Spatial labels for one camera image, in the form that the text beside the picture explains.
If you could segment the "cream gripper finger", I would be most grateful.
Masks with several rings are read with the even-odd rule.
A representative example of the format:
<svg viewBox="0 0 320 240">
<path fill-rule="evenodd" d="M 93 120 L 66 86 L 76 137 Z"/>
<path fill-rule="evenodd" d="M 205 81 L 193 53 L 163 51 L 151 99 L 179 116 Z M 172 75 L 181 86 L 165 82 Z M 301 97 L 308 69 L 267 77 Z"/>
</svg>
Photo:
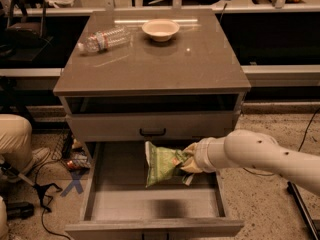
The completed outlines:
<svg viewBox="0 0 320 240">
<path fill-rule="evenodd" d="M 195 154 L 195 150 L 196 150 L 196 147 L 197 147 L 197 142 L 194 142 L 190 145 L 188 145 L 185 149 L 184 149 L 184 152 L 193 156 Z"/>
<path fill-rule="evenodd" d="M 195 162 L 195 159 L 193 157 L 186 160 L 183 165 L 181 166 L 181 169 L 188 172 L 188 173 L 201 173 L 202 169 L 197 165 Z"/>
</svg>

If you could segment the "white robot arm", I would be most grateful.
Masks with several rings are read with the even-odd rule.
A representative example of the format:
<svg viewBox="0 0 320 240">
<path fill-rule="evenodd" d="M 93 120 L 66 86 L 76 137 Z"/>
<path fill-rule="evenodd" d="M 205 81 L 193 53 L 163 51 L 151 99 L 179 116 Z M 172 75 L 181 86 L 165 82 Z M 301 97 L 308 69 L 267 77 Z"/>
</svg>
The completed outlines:
<svg viewBox="0 0 320 240">
<path fill-rule="evenodd" d="M 320 157 L 282 147 L 270 135 L 235 130 L 222 138 L 204 138 L 185 149 L 181 169 L 211 173 L 224 168 L 253 168 L 278 174 L 320 195 Z"/>
</svg>

